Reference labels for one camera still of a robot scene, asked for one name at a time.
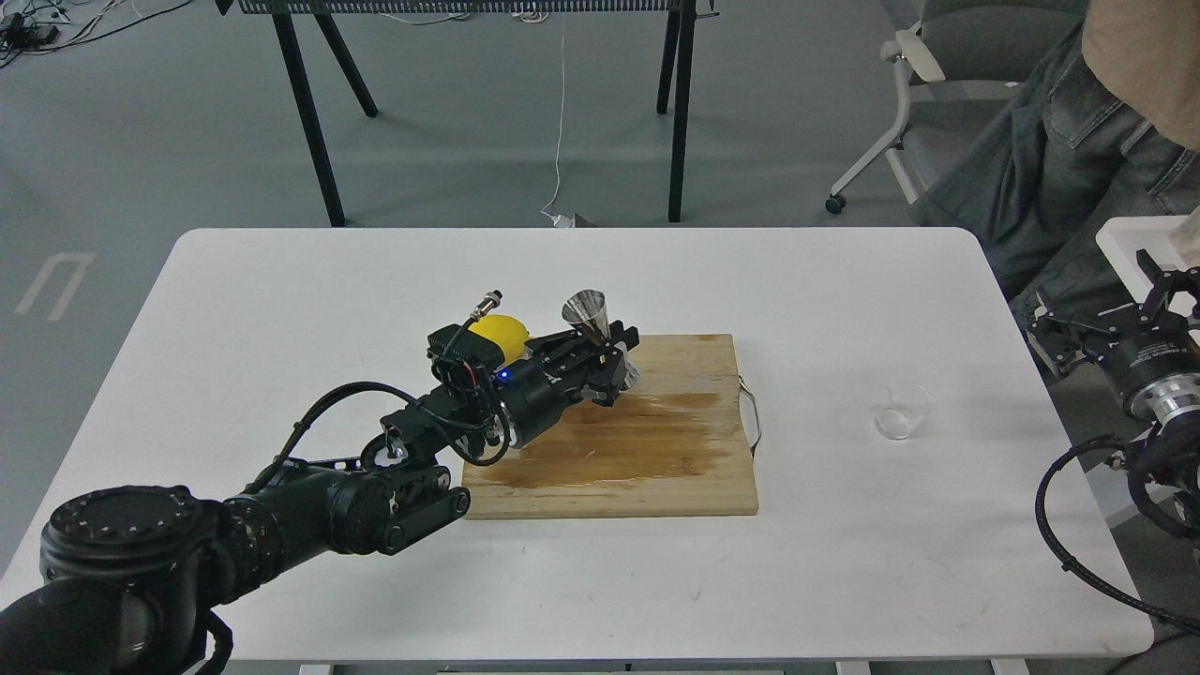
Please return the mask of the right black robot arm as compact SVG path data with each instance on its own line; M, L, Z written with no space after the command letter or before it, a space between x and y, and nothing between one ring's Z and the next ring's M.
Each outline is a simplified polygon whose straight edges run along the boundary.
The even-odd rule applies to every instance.
M1144 249L1136 252L1136 265L1151 285L1141 301L1093 317L1063 313L1045 301L1044 311L1028 319L1028 346L1046 371L1066 376L1082 363L1096 364L1123 413L1148 423L1144 440L1100 435L1056 458L1037 486L1034 520L1063 571L1148 619L1196 634L1196 619L1153 607L1100 580L1063 546L1046 520L1046 489L1055 474L1076 458L1105 450L1106 466L1124 474L1136 512L1163 533L1196 543L1196 312L1184 316L1170 307L1180 293L1196 295L1196 268L1162 269Z

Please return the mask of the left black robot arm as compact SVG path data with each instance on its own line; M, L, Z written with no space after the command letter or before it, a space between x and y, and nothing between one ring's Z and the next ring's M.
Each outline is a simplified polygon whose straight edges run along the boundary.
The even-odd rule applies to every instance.
M334 388L240 494L113 486L56 507L41 534L43 585L2 611L5 674L218 674L234 645L216 608L325 552L394 555L466 516L438 453L486 467L583 401L634 387L638 330L596 289L562 307L568 329L532 338L484 295L430 334L438 384Z

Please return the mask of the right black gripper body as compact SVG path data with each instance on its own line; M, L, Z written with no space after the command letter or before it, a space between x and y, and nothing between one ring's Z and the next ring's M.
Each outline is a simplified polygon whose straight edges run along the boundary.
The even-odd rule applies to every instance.
M1199 354L1188 330L1136 331L1106 346L1102 372L1136 420L1172 420L1199 410Z

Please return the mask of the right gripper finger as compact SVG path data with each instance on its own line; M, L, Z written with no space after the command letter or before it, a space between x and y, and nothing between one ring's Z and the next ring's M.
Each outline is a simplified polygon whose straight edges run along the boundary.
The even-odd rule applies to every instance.
M1064 313L1046 295L1034 295L1026 312L1026 346L1042 380L1066 380L1081 363L1096 363L1102 350L1116 341L1116 327L1097 317Z
M1136 249L1136 265L1152 282L1146 299L1136 304L1136 333L1148 333L1153 330L1188 330L1199 329L1199 268L1178 270L1164 270L1145 249ZM1186 293L1194 299L1194 307L1190 315L1175 313L1169 310L1174 295Z

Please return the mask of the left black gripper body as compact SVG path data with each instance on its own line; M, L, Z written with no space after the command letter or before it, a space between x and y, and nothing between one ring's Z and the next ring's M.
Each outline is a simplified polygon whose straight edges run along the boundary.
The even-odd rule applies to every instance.
M534 341L535 338L528 340L524 357L508 368L502 368L502 350L488 341L502 356L493 368L492 381L499 401L502 440L511 448L528 446L556 426L568 410L592 402L581 395L588 363L578 368L539 368L534 363Z

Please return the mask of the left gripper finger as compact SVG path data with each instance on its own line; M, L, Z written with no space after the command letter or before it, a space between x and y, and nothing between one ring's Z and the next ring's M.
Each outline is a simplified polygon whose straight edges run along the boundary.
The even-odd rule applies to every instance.
M608 338L589 333L588 329L570 328L564 331L536 338L534 341L534 363L539 368L578 368L580 364L600 358L608 351L617 350L620 344L626 351L638 346L638 329L612 322L608 325Z
M625 352L604 352L588 362L582 380L581 395L606 410L611 410L629 389L626 384L629 363Z

